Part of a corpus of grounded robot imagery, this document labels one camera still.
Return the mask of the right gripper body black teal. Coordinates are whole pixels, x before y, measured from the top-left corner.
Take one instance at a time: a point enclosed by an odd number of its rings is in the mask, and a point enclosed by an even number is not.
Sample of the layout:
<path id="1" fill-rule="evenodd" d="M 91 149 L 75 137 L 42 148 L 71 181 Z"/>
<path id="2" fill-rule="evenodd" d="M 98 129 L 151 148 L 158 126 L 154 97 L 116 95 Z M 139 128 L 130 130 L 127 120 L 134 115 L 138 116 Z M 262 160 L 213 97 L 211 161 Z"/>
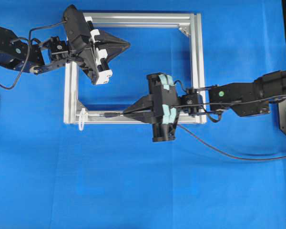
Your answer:
<path id="1" fill-rule="evenodd" d="M 176 85 L 172 76 L 164 73 L 149 74 L 147 80 L 153 103 L 153 142 L 173 141 L 180 113 Z"/>

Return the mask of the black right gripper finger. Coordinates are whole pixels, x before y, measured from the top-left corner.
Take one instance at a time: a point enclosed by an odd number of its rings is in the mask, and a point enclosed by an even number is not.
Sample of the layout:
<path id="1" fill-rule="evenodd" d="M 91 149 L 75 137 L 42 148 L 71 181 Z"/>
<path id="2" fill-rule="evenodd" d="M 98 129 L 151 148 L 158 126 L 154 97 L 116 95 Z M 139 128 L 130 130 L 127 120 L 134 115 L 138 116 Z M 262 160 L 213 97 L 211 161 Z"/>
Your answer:
<path id="1" fill-rule="evenodd" d="M 138 111 L 146 111 L 150 110 L 153 106 L 153 96 L 148 94 L 146 96 L 141 97 L 137 102 L 126 108 L 123 113 L 129 114 Z"/>
<path id="2" fill-rule="evenodd" d="M 155 123 L 155 117 L 153 116 L 153 113 L 124 113 L 124 117 L 142 122 L 147 124 L 154 124 Z"/>

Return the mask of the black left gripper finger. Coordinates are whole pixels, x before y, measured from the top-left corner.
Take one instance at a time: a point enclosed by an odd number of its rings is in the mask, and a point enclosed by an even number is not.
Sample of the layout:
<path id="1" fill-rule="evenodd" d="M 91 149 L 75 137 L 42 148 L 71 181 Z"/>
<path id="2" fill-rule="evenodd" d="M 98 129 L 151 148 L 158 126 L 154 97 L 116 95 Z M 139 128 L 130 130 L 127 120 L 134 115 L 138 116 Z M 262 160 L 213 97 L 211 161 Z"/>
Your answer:
<path id="1" fill-rule="evenodd" d="M 130 47 L 130 43 L 112 34 L 99 30 L 99 35 L 95 35 L 95 41 L 106 45 L 118 45 L 119 47 Z"/>
<path id="2" fill-rule="evenodd" d="M 99 45 L 99 63 L 101 59 L 106 59 L 107 62 L 130 48 L 130 45 Z"/>

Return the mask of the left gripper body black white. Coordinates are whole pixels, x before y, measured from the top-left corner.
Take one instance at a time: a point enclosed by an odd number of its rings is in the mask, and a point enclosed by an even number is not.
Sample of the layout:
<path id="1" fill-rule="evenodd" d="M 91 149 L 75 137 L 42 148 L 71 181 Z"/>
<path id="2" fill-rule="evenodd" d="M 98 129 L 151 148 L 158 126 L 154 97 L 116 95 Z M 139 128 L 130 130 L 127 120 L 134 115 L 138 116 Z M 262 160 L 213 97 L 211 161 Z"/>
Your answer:
<path id="1" fill-rule="evenodd" d="M 92 84 L 106 84 L 112 76 L 106 58 L 106 49 L 99 49 L 96 36 L 100 31 L 95 29 L 92 17 L 87 19 L 74 5 L 68 6 L 63 12 L 64 29 L 67 35 L 70 57 L 78 64 L 82 71 L 90 78 Z"/>

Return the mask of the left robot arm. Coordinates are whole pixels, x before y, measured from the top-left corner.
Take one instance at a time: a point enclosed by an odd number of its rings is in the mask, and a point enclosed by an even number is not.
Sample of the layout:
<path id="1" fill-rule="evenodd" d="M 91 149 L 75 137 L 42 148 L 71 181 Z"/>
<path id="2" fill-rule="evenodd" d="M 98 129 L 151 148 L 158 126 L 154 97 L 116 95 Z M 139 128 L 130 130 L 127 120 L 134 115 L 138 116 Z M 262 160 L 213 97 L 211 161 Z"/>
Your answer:
<path id="1" fill-rule="evenodd" d="M 22 73 L 42 74 L 74 62 L 92 84 L 108 83 L 112 76 L 109 61 L 130 47 L 130 43 L 96 29 L 74 5 L 63 12 L 67 41 L 58 36 L 41 42 L 36 38 L 18 37 L 0 27 L 0 66 Z"/>

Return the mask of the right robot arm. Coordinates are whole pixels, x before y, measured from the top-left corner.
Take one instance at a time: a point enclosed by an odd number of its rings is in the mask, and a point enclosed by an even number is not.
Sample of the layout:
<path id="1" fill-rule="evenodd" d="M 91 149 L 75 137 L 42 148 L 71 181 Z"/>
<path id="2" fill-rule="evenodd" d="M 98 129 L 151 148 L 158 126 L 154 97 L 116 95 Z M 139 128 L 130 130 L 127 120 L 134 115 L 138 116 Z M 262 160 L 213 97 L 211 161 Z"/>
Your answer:
<path id="1" fill-rule="evenodd" d="M 232 109 L 239 117 L 264 115 L 270 103 L 286 99 L 286 71 L 265 74 L 252 83 L 230 83 L 223 86 L 183 89 L 179 96 L 170 75 L 154 73 L 147 76 L 149 93 L 123 111 L 123 116 L 151 124 L 153 141 L 175 140 L 181 112 L 189 116 L 212 114 L 222 116 Z"/>

